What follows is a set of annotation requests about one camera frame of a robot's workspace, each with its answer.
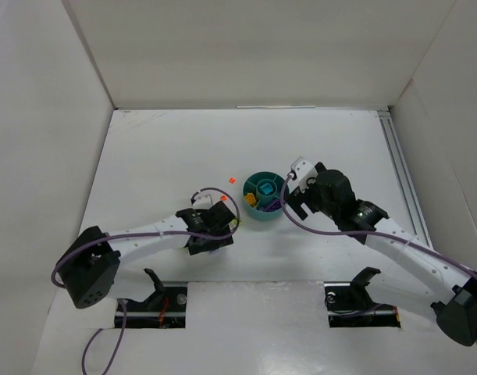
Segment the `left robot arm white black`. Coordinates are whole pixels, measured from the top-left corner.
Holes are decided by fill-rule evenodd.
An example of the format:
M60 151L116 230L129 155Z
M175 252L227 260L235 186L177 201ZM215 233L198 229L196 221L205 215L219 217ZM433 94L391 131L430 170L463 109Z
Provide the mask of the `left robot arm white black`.
M84 230L55 265L74 306L86 309L106 297L128 299L153 309L166 296L156 272L143 269L148 284L135 287L121 281L117 273L137 260L173 249L190 255L211 252L233 243L231 227L238 218L219 201L207 209L183 209L146 227L106 233L98 226Z

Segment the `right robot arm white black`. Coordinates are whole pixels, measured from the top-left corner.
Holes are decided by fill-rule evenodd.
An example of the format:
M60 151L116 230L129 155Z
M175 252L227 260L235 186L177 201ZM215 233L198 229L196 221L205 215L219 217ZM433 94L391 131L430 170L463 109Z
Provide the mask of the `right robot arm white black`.
M424 245L385 210L356 198L339 170L300 157L286 181L295 187L291 193L280 191L280 205L291 223L312 234L352 238L411 274L408 281L393 281L377 268L364 268L344 294L334 297L340 317L352 319L392 305L433 321L460 345L477 342L477 270Z

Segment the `dark purple long lego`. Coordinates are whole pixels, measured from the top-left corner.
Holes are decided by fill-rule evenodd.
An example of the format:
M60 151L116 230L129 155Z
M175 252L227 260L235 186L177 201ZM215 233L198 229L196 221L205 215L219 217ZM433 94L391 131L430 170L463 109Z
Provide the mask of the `dark purple long lego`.
M263 209L263 211L267 212L267 213L270 213L270 212L275 212L279 209L281 209L280 200L279 199L274 199Z

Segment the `yellow orange square lego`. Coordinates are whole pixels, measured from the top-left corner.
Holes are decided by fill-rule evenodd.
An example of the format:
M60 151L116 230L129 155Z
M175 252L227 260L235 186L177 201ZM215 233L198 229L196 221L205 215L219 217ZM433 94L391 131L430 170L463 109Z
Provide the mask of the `yellow orange square lego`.
M244 196L244 200L250 207L255 207L258 204L257 198L253 193L247 193Z

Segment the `teal oval lego piece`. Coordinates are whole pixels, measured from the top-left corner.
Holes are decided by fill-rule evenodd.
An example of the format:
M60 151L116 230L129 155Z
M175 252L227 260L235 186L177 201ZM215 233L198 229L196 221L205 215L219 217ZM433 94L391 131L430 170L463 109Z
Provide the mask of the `teal oval lego piece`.
M274 191L275 191L274 186L269 182L264 182L258 185L258 193L260 195L270 196L274 193Z

